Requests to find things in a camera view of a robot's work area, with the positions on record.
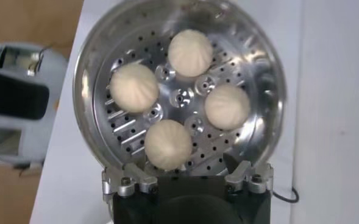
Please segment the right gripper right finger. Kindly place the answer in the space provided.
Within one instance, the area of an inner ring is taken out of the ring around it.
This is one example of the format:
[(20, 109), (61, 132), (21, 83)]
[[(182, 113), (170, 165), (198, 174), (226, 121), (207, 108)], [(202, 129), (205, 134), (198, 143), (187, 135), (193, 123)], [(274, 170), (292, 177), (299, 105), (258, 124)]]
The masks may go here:
[(224, 176), (227, 194), (249, 191), (253, 194), (273, 193), (274, 168), (270, 163), (253, 164), (250, 161), (238, 161), (232, 155), (223, 153), (228, 174)]

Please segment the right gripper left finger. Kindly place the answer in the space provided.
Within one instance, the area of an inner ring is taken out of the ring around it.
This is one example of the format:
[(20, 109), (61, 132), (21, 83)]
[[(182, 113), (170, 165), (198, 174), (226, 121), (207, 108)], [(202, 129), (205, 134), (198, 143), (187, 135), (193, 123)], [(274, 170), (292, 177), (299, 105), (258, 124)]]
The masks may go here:
[(148, 175), (134, 163), (127, 163), (121, 170), (106, 167), (102, 171), (102, 192), (104, 195), (117, 193), (120, 197), (129, 197), (136, 191), (136, 186), (142, 193), (151, 193), (157, 187), (157, 177)]

